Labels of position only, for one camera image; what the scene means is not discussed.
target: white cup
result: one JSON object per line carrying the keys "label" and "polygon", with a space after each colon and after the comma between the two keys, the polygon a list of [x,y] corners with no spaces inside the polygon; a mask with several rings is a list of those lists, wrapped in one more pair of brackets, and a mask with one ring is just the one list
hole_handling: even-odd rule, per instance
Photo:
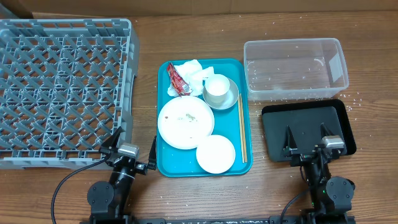
{"label": "white cup", "polygon": [[224,75],[214,74],[205,83],[208,99],[213,103],[221,103],[226,99],[229,90],[229,80]]}

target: white saucer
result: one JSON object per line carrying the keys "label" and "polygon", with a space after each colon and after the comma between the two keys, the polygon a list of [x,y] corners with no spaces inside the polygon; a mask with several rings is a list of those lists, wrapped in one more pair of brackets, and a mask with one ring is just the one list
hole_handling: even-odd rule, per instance
{"label": "white saucer", "polygon": [[226,98],[221,103],[214,103],[209,100],[208,93],[206,88],[203,89],[203,99],[204,101],[213,109],[216,110],[225,110],[232,107],[238,100],[239,97],[239,90],[238,86],[236,86],[235,82],[231,79],[229,80],[229,90],[226,93]]}
{"label": "white saucer", "polygon": [[211,174],[229,170],[235,161],[235,148],[224,136],[212,135],[204,138],[197,148],[199,166]]}
{"label": "white saucer", "polygon": [[195,96],[179,96],[170,100],[159,113],[157,128],[163,140],[177,149],[194,149],[212,134],[214,114]]}

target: black tray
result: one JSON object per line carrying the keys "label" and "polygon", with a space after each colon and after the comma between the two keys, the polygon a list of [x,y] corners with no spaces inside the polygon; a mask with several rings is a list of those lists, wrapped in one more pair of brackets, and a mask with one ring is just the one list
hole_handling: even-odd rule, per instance
{"label": "black tray", "polygon": [[320,125],[324,123],[334,135],[345,142],[342,155],[352,155],[356,145],[341,100],[322,100],[287,105],[272,105],[262,109],[262,123],[266,135],[268,155],[272,161],[289,161],[282,155],[286,126],[289,125],[300,153],[311,152],[322,137]]}

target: red condiment packet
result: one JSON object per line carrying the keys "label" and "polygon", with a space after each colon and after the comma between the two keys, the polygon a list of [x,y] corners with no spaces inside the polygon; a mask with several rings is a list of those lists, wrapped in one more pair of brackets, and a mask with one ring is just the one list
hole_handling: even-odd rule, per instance
{"label": "red condiment packet", "polygon": [[178,95],[189,96],[191,94],[191,92],[193,91],[192,88],[178,74],[177,70],[171,62],[167,67],[167,73],[169,74],[170,82],[172,83],[172,86],[174,87]]}

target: wooden table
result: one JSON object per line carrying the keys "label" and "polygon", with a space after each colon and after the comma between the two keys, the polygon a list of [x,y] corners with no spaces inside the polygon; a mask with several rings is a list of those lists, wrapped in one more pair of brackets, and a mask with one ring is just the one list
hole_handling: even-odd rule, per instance
{"label": "wooden table", "polygon": [[[336,37],[344,50],[349,87],[336,95],[348,112],[358,150],[330,164],[332,175],[355,182],[350,215],[358,223],[398,220],[398,12],[330,12],[228,16],[130,18],[141,40],[139,76],[133,93],[133,143],[146,160],[156,133],[157,71],[168,60],[243,59],[249,40]],[[281,213],[306,186],[297,167],[271,162],[260,120],[263,106],[250,102],[254,164],[235,177],[166,178],[159,171],[137,176],[128,210],[139,218],[261,218]],[[0,223],[50,223],[50,201],[64,169],[0,170]],[[58,194],[59,223],[90,215],[86,193],[108,180],[109,171],[89,170],[68,180]],[[288,214],[308,208],[308,198]]]}

